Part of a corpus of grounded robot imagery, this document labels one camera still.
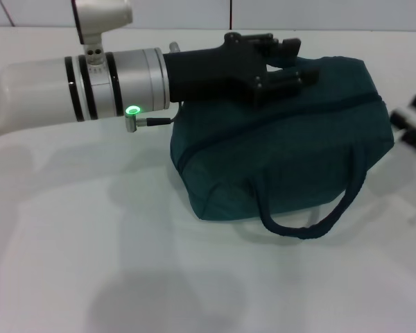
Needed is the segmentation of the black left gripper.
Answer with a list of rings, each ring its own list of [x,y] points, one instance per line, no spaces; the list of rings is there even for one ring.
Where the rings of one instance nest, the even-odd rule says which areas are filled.
[[[265,104],[295,96],[316,84],[319,69],[272,71],[269,65],[295,65],[299,38],[278,40],[272,33],[227,33],[212,49],[167,53],[169,98],[173,103],[214,99]]]

